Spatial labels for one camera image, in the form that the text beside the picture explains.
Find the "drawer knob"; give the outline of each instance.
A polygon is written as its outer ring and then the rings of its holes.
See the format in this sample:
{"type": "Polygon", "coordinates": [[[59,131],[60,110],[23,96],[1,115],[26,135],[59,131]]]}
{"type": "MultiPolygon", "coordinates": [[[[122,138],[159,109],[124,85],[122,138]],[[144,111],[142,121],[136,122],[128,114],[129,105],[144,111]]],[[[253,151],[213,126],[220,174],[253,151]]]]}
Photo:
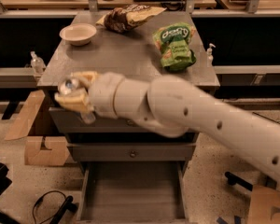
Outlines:
{"type": "Polygon", "coordinates": [[[135,158],[137,156],[137,153],[135,151],[130,152],[130,157],[135,158]]]}

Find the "white bowl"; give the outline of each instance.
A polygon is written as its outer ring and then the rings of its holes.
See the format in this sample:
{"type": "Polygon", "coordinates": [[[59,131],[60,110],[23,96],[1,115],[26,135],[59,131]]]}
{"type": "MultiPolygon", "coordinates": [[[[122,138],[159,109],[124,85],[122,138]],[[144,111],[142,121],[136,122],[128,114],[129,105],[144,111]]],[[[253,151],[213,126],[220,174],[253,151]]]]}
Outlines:
{"type": "Polygon", "coordinates": [[[74,46],[83,46],[90,43],[96,34],[96,28],[87,23],[76,23],[64,27],[59,36],[74,46]]]}

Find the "snack bag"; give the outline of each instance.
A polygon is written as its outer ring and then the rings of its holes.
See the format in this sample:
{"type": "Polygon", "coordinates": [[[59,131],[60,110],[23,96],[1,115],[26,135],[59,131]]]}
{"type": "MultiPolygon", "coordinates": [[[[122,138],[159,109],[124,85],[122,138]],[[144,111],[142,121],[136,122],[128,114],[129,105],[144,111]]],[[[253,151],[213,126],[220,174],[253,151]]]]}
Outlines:
{"type": "Polygon", "coordinates": [[[189,49],[195,31],[194,26],[178,22],[153,34],[154,43],[162,55],[162,67],[169,72],[179,72],[196,63],[195,53],[189,49]]]}
{"type": "Polygon", "coordinates": [[[108,30],[122,34],[144,24],[150,18],[162,13],[165,9],[163,7],[137,4],[116,7],[98,20],[96,24],[103,25],[108,30]]]}

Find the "spray bottle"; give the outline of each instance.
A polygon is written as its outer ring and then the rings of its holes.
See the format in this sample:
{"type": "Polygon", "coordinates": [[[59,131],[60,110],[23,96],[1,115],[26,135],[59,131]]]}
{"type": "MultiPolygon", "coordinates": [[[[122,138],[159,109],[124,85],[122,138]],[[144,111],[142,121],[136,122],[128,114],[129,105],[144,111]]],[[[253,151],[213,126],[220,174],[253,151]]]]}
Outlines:
{"type": "Polygon", "coordinates": [[[215,48],[216,46],[212,43],[209,44],[209,48],[206,50],[206,54],[207,54],[207,66],[212,66],[213,65],[213,48],[215,48]]]}
{"type": "Polygon", "coordinates": [[[31,51],[30,54],[32,57],[30,65],[34,68],[35,73],[42,74],[46,69],[43,59],[38,57],[34,51],[31,51]]]}

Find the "floor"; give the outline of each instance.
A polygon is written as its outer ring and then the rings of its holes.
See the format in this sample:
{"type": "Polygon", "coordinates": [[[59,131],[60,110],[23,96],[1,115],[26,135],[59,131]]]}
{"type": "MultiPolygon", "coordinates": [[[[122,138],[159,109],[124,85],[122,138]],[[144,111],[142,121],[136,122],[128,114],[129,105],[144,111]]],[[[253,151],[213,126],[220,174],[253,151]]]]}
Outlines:
{"type": "MultiPolygon", "coordinates": [[[[262,110],[263,116],[280,122],[280,110],[262,110]]],[[[9,172],[11,186],[0,196],[0,211],[21,224],[40,223],[53,216],[63,203],[60,193],[51,193],[32,212],[36,200],[48,191],[58,190],[80,202],[83,174],[78,165],[64,167],[39,167],[24,165],[25,138],[4,141],[9,125],[17,117],[1,120],[0,113],[0,162],[9,172]]],[[[217,223],[219,218],[234,223],[234,216],[246,222],[250,191],[236,185],[229,186],[224,173],[230,171],[252,184],[263,184],[265,176],[254,167],[239,159],[236,154],[201,133],[192,161],[184,175],[184,186],[190,223],[217,223]]],[[[75,214],[65,212],[60,223],[75,223],[75,214]]]]}

